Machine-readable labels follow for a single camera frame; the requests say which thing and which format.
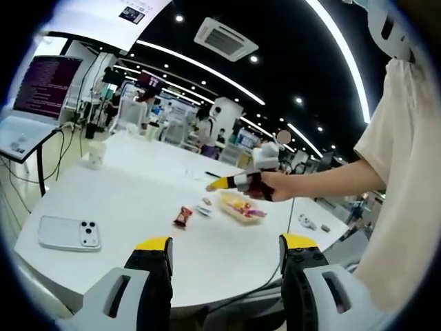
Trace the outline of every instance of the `white round table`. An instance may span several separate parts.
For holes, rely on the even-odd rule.
[[[79,163],[51,187],[26,221],[15,250],[72,309],[79,308],[78,301],[104,274],[125,265],[136,244],[157,236],[174,238],[173,308],[205,305],[254,290],[278,267],[278,236],[287,231],[292,201],[259,201],[267,212],[260,225],[243,226],[214,206],[210,218],[195,212],[186,230],[176,229],[173,220],[181,206],[194,208],[203,197],[217,204],[218,193],[205,192],[213,178],[204,171],[226,175],[240,170],[164,143],[117,134],[107,143],[103,168],[88,170]],[[301,227],[296,220],[301,213],[322,219],[331,232]],[[41,247],[37,232],[46,215],[95,221],[101,250]],[[311,237],[324,250],[346,229],[313,201],[296,199],[291,232]]]

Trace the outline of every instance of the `screen with text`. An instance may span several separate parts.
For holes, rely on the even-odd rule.
[[[26,72],[14,110],[57,119],[81,59],[34,57]]]

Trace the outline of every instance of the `air conditioner vent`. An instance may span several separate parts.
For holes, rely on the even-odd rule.
[[[258,49],[258,46],[237,31],[207,17],[194,42],[236,62]]]

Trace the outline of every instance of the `black ceiling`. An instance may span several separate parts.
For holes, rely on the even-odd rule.
[[[388,61],[372,41],[367,29],[366,12],[340,0],[320,0],[343,33],[361,73],[371,113],[381,96],[384,67]],[[176,14],[185,17],[177,23]],[[206,17],[245,35],[259,46],[259,58],[252,64],[248,57],[236,63],[194,43]],[[337,43],[305,0],[175,0],[162,11],[141,35],[140,40],[169,48],[195,59],[229,77],[263,99],[265,106],[225,83],[218,77],[179,58],[135,44],[134,57],[128,59],[161,68],[194,82],[207,82],[206,88],[230,99],[239,98],[251,121],[262,123],[269,132],[286,129],[293,123],[319,150],[337,146],[337,155],[355,158],[352,148],[365,123],[356,87]],[[125,61],[134,68],[136,64]],[[186,88],[192,84],[169,76]],[[214,99],[207,91],[196,92]],[[294,102],[301,97],[303,106]],[[256,114],[266,116],[257,119]],[[324,128],[319,132],[317,127]],[[306,147],[296,138],[290,145]]]

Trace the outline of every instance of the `cable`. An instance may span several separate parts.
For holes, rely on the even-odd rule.
[[[58,165],[57,165],[57,177],[55,177],[55,181],[58,181],[58,177],[60,175],[60,168],[61,168],[61,157],[63,156],[63,146],[64,146],[64,132],[62,130],[60,130],[59,132],[61,132],[61,136],[62,136],[62,141],[61,141],[61,147],[60,147],[60,156],[59,156],[59,160],[58,160]]]
[[[2,197],[3,197],[3,199],[6,201],[6,203],[8,204],[9,209],[11,209],[11,213],[12,213],[12,216],[14,216],[15,223],[17,223],[17,226],[18,226],[19,229],[21,230],[21,225],[20,225],[19,219],[17,218],[17,216],[16,216],[16,214],[15,214],[14,208],[12,208],[12,206],[11,206],[9,200],[8,200],[8,197],[6,196],[6,192],[5,192],[4,190],[2,190],[2,191],[3,191],[3,192],[2,192],[2,193],[3,193],[3,194],[2,194]]]
[[[3,162],[3,165],[6,167],[6,169],[8,169],[9,173],[10,173],[12,176],[14,176],[15,178],[20,179],[21,181],[25,181],[25,182],[28,182],[28,183],[32,183],[32,184],[38,184],[38,183],[39,183],[38,181],[31,181],[30,179],[26,179],[26,178],[22,178],[22,177],[17,176],[17,175],[11,170],[11,168],[8,167],[8,165],[6,164],[5,160],[3,160],[3,157],[0,157],[0,160],[1,160],[1,162]]]
[[[92,118],[92,106],[93,106],[93,94],[92,94],[92,93],[93,93],[93,89],[95,88],[96,78],[98,78],[98,73],[100,72],[100,70],[101,70],[101,66],[103,65],[104,60],[105,60],[106,58],[107,58],[107,55],[105,55],[105,56],[103,57],[103,59],[101,60],[101,62],[100,62],[100,64],[99,64],[99,67],[98,67],[98,71],[96,71],[95,78],[94,78],[94,80],[92,81],[92,91],[90,92],[90,116],[91,116],[91,118]],[[83,157],[83,140],[82,140],[82,137],[83,137],[83,130],[84,130],[85,125],[81,127],[81,130],[80,130],[80,137],[79,137],[80,156],[81,156],[81,157]]]
[[[289,229],[291,228],[291,218],[292,218],[292,213],[293,213],[293,211],[294,211],[294,201],[295,201],[295,199],[292,199],[291,211],[289,212],[289,222],[288,222],[287,233],[289,233]],[[222,308],[224,308],[224,307],[227,307],[228,305],[231,305],[232,303],[235,303],[235,302],[237,302],[237,301],[240,301],[240,300],[242,300],[242,299],[248,297],[248,296],[251,295],[251,294],[254,294],[254,293],[257,293],[257,292],[263,290],[264,288],[266,288],[266,287],[271,283],[271,281],[272,281],[272,279],[274,278],[274,276],[276,275],[276,273],[277,273],[279,267],[280,267],[280,262],[277,264],[276,269],[274,270],[273,274],[271,275],[271,277],[267,280],[267,282],[266,282],[265,284],[263,284],[262,286],[260,286],[260,287],[258,287],[258,288],[256,288],[256,289],[254,289],[254,290],[251,290],[251,291],[249,291],[249,292],[246,292],[246,293],[240,295],[239,297],[236,297],[236,298],[234,298],[234,299],[228,301],[227,303],[224,303],[223,305],[220,305],[220,306],[218,306],[218,307],[216,307],[216,308],[213,308],[212,310],[209,310],[209,311],[207,312],[207,315],[212,314],[213,312],[216,312],[216,311],[218,311],[218,310],[220,310],[220,309],[222,309]]]
[[[61,151],[63,150],[63,147],[64,147],[64,141],[65,141],[65,138],[64,138],[64,132],[63,132],[62,130],[59,130],[58,132],[60,132],[60,133],[63,135],[63,140],[62,140],[62,143],[61,143],[61,149],[60,149],[60,154],[61,154]],[[21,181],[25,181],[25,182],[27,182],[27,183],[39,184],[38,181],[32,181],[32,180],[30,180],[30,179],[26,179],[26,178],[23,178],[23,177],[19,177],[19,176],[17,176],[17,175],[12,171],[11,167],[8,166],[8,165],[6,164],[5,160],[3,160],[3,157],[0,157],[0,160],[1,160],[1,162],[3,162],[3,165],[6,167],[6,169],[8,169],[10,175],[14,176],[14,177],[17,178],[17,179],[20,179]],[[49,179],[50,177],[52,177],[52,176],[55,174],[55,172],[56,172],[57,170],[59,171],[60,165],[61,165],[61,157],[60,157],[60,159],[59,159],[57,165],[55,166],[54,171],[52,171],[47,177],[45,177],[44,180],[47,180],[47,179]]]
[[[23,198],[20,195],[20,192],[17,190],[17,188],[15,187],[14,183],[12,182],[12,176],[11,176],[11,171],[9,171],[9,182],[11,183],[12,187],[14,188],[16,194],[19,196],[21,203],[23,204],[23,207],[26,209],[26,211],[30,214],[30,210],[27,207],[27,205],[25,204],[25,201],[23,200]]]

